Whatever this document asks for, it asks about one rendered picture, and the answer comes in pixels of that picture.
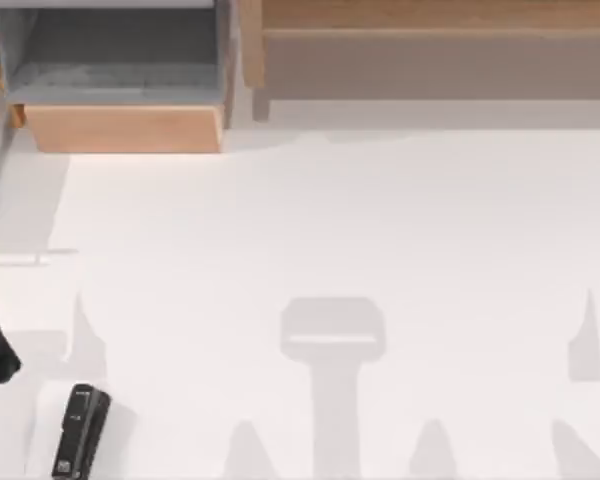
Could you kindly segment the pale wooden drawer front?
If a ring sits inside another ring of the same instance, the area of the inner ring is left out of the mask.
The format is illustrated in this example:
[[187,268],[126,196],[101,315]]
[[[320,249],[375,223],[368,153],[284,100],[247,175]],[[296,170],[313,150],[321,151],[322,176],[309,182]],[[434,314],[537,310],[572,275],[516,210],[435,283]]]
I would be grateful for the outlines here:
[[218,153],[222,106],[27,105],[38,149],[46,153]]

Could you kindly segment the wooden open shelf unit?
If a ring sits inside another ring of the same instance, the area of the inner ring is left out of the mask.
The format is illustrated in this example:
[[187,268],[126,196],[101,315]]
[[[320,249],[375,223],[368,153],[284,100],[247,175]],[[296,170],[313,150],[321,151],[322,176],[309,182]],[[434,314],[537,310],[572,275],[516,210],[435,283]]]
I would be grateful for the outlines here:
[[600,0],[236,0],[256,121],[466,123],[544,104],[600,113]]

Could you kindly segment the pulled-out drawer grey inside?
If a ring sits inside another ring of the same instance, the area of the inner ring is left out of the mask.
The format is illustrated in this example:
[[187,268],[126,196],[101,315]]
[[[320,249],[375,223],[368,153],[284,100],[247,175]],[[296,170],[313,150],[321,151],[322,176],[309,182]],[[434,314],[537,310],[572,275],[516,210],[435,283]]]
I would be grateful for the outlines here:
[[222,106],[226,127],[230,23],[231,0],[0,0],[0,86],[28,130],[27,105]]

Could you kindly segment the black stapler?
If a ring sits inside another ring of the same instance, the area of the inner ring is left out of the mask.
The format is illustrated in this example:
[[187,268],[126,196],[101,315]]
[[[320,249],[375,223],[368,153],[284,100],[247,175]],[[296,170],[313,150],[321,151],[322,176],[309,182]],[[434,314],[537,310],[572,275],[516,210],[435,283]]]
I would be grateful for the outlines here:
[[110,395],[91,384],[72,387],[53,462],[53,480],[89,480],[110,405]]

